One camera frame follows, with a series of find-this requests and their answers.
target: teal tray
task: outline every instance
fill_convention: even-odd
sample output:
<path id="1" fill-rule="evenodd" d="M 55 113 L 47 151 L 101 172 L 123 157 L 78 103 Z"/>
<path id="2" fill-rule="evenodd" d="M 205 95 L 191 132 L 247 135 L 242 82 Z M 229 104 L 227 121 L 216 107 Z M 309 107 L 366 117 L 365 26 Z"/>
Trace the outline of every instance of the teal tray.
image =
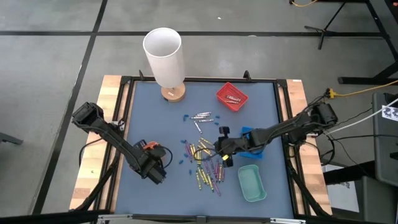
<path id="1" fill-rule="evenodd" d="M 239 168 L 238 177 L 241 183 L 243 197 L 248 202 L 257 202 L 263 200 L 267 196 L 267 192 L 262 186 L 258 166 L 248 165 Z"/>

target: metal stand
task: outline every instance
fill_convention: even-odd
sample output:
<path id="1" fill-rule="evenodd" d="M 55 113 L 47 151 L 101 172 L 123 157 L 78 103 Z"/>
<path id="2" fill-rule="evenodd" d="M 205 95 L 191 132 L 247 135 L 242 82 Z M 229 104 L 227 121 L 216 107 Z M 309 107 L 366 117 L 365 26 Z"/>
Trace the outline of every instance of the metal stand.
<path id="1" fill-rule="evenodd" d="M 374 161 L 364 162 L 355 166 L 331 170 L 323 173 L 326 185 L 359 180 L 365 175 L 375 178 Z"/>
<path id="2" fill-rule="evenodd" d="M 328 24 L 325 26 L 325 28 L 319 29 L 319 28 L 316 28 L 316 27 L 304 26 L 304 28 L 306 28 L 306 29 L 311 29 L 311 30 L 315 30 L 317 32 L 321 32 L 322 33 L 321 34 L 321 39 L 319 40 L 319 44 L 318 44 L 318 50 L 320 50 L 322 48 L 323 39 L 325 38 L 325 36 L 333 36 L 333 34 L 336 33 L 336 32 L 333 32 L 333 31 L 328 31 L 328 27 L 330 26 L 331 22 L 333 22 L 333 20 L 335 20 L 335 17 L 341 11 L 341 9 L 343 8 L 343 6 L 345 4 L 346 4 L 345 2 L 342 3 L 342 5 L 338 8 L 338 10 L 335 13 L 335 15 L 333 15 L 333 17 L 330 19 Z"/>
<path id="3" fill-rule="evenodd" d="M 377 25 L 382 37 L 386 41 L 388 47 L 390 48 L 391 54 L 394 57 L 395 62 L 392 63 L 390 66 L 385 68 L 379 74 L 375 75 L 371 78 L 362 78 L 362 77 L 339 77 L 338 83 L 340 84 L 352 84 L 352 85 L 385 85 L 387 83 L 396 81 L 395 78 L 388 78 L 391 75 L 398 72 L 398 53 L 397 50 L 394 48 L 394 45 L 391 42 L 389 35 L 387 34 L 379 16 L 377 15 L 376 11 L 374 10 L 372 4 L 369 1 L 366 1 L 365 4 L 367 5 L 369 12 L 372 15 L 374 22 Z"/>
<path id="4" fill-rule="evenodd" d="M 14 138 L 12 136 L 9 136 L 8 134 L 0 133 L 0 142 L 9 142 L 9 143 L 20 145 L 20 144 L 22 144 L 23 140 Z"/>

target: red tray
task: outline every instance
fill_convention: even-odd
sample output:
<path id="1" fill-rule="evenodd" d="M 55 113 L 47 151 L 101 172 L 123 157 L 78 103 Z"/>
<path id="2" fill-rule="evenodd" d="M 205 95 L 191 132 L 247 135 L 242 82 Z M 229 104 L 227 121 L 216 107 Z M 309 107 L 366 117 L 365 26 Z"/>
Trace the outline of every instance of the red tray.
<path id="1" fill-rule="evenodd" d="M 227 103 L 227 101 L 233 101 L 228 99 L 226 96 L 234 96 L 239 99 L 241 99 L 238 104 L 234 103 Z M 218 90 L 217 92 L 217 99 L 220 100 L 222 103 L 224 103 L 225 106 L 227 106 L 231 111 L 238 111 L 243 104 L 248 100 L 248 96 L 246 96 L 244 93 L 242 93 L 238 88 L 236 88 L 234 85 L 231 83 L 225 83 L 225 85 Z"/>

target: gray carpet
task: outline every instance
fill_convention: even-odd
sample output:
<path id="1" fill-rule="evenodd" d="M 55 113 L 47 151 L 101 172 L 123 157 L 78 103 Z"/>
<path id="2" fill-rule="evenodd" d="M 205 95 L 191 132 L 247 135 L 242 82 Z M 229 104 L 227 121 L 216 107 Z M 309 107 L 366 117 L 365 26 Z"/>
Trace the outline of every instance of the gray carpet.
<path id="1" fill-rule="evenodd" d="M 100 0 L 0 0 L 0 30 L 92 30 Z M 372 1 L 398 48 L 397 24 L 384 1 Z M 286 1 L 109 0 L 100 30 L 303 31 L 304 25 L 323 27 L 338 3 L 305 8 Z M 365 5 L 347 4 L 330 26 L 335 31 L 377 31 Z M 142 50 L 143 37 L 98 37 L 76 106 L 96 101 L 103 75 L 152 75 Z M 59 127 L 78 73 L 88 37 L 0 37 L 0 131 L 25 142 L 0 144 L 0 216 L 28 211 L 34 190 Z M 393 62 L 381 39 L 304 37 L 183 37 L 187 76 L 303 80 L 307 100 L 330 87 L 349 93 L 368 86 L 339 85 L 337 77 L 371 77 Z M 396 87 L 380 90 L 391 93 Z M 340 120 L 370 108 L 371 93 L 330 101 Z M 371 121 L 336 133 L 334 137 L 369 134 Z M 66 211 L 78 172 L 78 150 L 86 134 L 70 126 L 49 190 L 44 212 Z M 325 138 L 317 141 L 329 150 Z M 344 140 L 356 162 L 373 159 L 372 139 Z M 337 145 L 335 161 L 353 164 Z"/>

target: small plastic tray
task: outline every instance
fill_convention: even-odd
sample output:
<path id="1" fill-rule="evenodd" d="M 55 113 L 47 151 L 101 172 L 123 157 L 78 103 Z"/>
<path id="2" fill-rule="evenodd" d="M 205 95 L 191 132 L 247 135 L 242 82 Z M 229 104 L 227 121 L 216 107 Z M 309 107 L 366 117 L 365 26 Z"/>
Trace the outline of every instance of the small plastic tray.
<path id="1" fill-rule="evenodd" d="M 238 104 L 235 103 L 227 103 L 227 101 L 233 101 L 228 99 L 226 96 L 234 96 L 239 99 L 241 99 Z M 243 104 L 248 100 L 248 96 L 246 96 L 244 93 L 242 93 L 241 90 L 236 88 L 234 85 L 231 83 L 225 83 L 225 85 L 218 90 L 217 92 L 217 99 L 220 100 L 225 106 L 227 106 L 231 111 L 238 111 Z"/>
<path id="2" fill-rule="evenodd" d="M 241 183 L 243 197 L 248 202 L 257 202 L 263 200 L 267 196 L 267 192 L 262 186 L 258 166 L 248 165 L 239 168 L 238 177 Z"/>

